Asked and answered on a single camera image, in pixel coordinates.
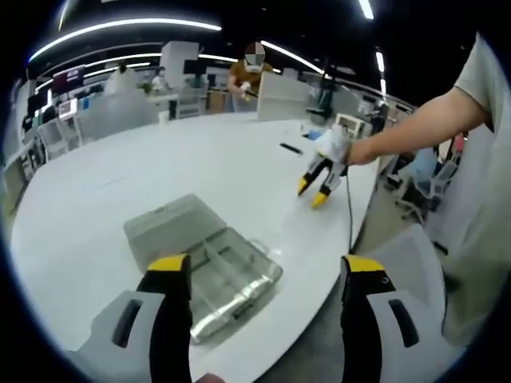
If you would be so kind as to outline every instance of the black marker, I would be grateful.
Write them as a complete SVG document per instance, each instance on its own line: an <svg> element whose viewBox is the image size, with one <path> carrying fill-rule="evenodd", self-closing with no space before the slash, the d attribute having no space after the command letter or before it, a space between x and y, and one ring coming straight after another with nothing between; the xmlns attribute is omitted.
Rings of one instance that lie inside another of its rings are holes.
<svg viewBox="0 0 511 383"><path fill-rule="evenodd" d="M290 146L288 144L285 144L284 142L281 143L280 146L282 146L283 148L286 148L287 150L291 150L292 152L295 152L296 154L299 154L299 155L303 154L303 152L300 149L295 148L294 146Z"/></svg>

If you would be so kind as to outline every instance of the desk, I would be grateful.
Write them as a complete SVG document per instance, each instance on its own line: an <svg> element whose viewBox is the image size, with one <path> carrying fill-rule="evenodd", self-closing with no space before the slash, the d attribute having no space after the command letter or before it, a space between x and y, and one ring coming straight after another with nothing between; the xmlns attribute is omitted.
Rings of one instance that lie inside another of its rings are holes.
<svg viewBox="0 0 511 383"><path fill-rule="evenodd" d="M227 100L229 92L226 90L209 89L209 105L208 112L213 113L225 113L228 111Z"/></svg>
<svg viewBox="0 0 511 383"><path fill-rule="evenodd" d="M252 382L315 316L349 248L346 184L319 210L299 178L314 153L302 121L260 123L254 113L175 120L124 131L51 161L36 173L14 221L14 269L55 342L79 348L92 319L141 280L123 224L190 192L283 268L272 300L224 342L190 347L194 380L215 373ZM298 156L279 146L296 146ZM356 240L378 162L349 169Z"/></svg>
<svg viewBox="0 0 511 383"><path fill-rule="evenodd" d="M168 118L169 120L174 120L176 118L176 109L177 109L177 100L179 99L179 93L168 93L161 94L159 96L149 96L148 101L152 102L156 105L161 102L168 102Z"/></svg>
<svg viewBox="0 0 511 383"><path fill-rule="evenodd" d="M22 156L27 155L28 151L34 146L34 140L23 145L12 156L10 156L2 169L2 183L3 188L9 197L12 207L15 207L23 192L23 189L28 184L28 179L25 176L25 171L22 165Z"/></svg>

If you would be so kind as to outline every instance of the gray t-shirt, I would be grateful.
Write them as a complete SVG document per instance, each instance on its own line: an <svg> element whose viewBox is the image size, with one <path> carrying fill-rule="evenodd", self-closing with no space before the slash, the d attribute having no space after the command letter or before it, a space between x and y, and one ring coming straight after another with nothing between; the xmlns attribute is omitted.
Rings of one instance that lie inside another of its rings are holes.
<svg viewBox="0 0 511 383"><path fill-rule="evenodd" d="M491 117L495 133L488 171L474 174L484 183L483 200L460 253L442 262L459 286L447 296L444 335L466 345L493 309L511 271L511 96L502 68L488 44L477 36L456 87Z"/></svg>

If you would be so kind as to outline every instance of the ceiling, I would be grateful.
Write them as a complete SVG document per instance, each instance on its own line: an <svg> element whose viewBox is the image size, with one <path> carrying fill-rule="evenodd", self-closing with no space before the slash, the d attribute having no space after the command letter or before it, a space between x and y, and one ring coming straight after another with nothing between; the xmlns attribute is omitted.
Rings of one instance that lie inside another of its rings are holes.
<svg viewBox="0 0 511 383"><path fill-rule="evenodd" d="M459 1L369 0L374 19L365 19L358 0L69 0L36 7L41 20L28 28L24 58L49 41L80 28L126 18L181 18L222 27L220 32L183 26L123 26L67 41L35 58L30 73L38 75L72 57L115 45L169 40L198 41L203 53L240 57L252 41L266 40L323 67L346 66L354 76L340 77L380 89L375 51L385 60L387 92L413 105L449 89L473 44L475 29L459 16ZM158 45L134 46L87 57L89 62L124 54L160 52ZM309 70L281 53L266 50L276 68Z"/></svg>

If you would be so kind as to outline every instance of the white round table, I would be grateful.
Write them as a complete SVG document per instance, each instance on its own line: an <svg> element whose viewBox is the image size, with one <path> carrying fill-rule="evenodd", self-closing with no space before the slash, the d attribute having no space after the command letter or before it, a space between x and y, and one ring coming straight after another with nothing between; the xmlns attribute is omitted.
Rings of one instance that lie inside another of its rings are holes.
<svg viewBox="0 0 511 383"><path fill-rule="evenodd" d="M315 316L349 249L347 188L311 209L321 182L296 196L314 146L300 121L259 123L227 114L147 126L87 144L40 168L21 201L11 250L34 313L59 348L77 349L92 319L141 273L123 224L188 193L246 239L271 249L282 268L275 297L231 337L190 346L192 377L251 382ZM303 155L279 146L287 143ZM353 241L378 163L349 169Z"/></svg>

